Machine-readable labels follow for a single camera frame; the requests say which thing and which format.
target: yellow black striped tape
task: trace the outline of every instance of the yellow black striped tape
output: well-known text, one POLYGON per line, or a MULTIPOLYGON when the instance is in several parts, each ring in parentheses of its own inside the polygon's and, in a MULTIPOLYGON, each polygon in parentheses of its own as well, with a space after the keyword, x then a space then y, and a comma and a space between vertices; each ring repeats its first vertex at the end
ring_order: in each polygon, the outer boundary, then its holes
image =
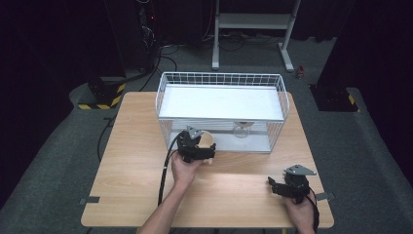
POLYGON ((80 109, 111 109, 115 108, 116 105, 121 100, 122 92, 125 89, 126 84, 123 84, 118 87, 115 96, 112 98, 112 101, 108 103, 79 103, 78 106, 80 109))
POLYGON ((355 100, 355 98, 354 98, 352 95, 349 95, 349 101, 350 101, 350 104, 351 104, 353 107, 356 107, 356 108, 357 108, 357 112, 360 112, 360 110, 359 110, 358 107, 356 106, 356 100, 355 100))

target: white wire basket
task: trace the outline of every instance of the white wire basket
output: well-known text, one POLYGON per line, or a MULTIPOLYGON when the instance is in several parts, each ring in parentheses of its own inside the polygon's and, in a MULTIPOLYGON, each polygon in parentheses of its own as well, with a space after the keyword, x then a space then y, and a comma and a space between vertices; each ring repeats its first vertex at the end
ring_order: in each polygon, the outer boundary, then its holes
POLYGON ((156 97, 167 148, 191 126, 210 132, 216 150, 270 153, 288 111, 279 74, 164 72, 156 97))

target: person's left hand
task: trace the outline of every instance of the person's left hand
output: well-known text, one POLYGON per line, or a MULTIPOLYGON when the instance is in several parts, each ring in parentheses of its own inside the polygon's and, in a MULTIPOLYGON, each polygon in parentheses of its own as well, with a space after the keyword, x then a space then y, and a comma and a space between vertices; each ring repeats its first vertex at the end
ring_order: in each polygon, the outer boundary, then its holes
POLYGON ((182 156, 176 151, 171 156, 172 173, 174 185, 183 189, 187 189, 195 179, 198 167, 203 163, 203 160, 195 160, 192 163, 185 163, 182 156))

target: white shelf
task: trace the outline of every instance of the white shelf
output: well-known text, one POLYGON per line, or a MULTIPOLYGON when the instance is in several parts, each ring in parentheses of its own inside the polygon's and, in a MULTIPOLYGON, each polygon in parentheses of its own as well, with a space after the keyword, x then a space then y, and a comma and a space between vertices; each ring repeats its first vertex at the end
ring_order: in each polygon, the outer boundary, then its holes
POLYGON ((212 69, 219 69, 219 29, 220 28, 254 28, 254 29, 281 29, 285 30, 285 36, 280 44, 280 52, 285 69, 294 71, 291 59, 286 47, 291 36, 291 31, 297 17, 301 0, 295 0, 291 14, 242 14, 220 13, 219 0, 216 0, 214 45, 212 51, 212 69))
POLYGON ((159 119, 283 122, 276 87, 226 85, 168 84, 159 119))

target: metal stand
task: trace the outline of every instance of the metal stand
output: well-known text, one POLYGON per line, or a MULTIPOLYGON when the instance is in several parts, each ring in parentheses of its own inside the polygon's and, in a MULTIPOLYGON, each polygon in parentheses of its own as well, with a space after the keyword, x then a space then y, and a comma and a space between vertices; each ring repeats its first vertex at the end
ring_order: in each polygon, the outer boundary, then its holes
POLYGON ((227 14, 219 13, 219 0, 216 0, 215 31, 212 52, 212 69, 219 69, 219 28, 256 28, 286 30, 283 42, 279 43, 282 59, 287 71, 294 71, 286 47, 297 17, 301 0, 295 0, 291 14, 227 14))

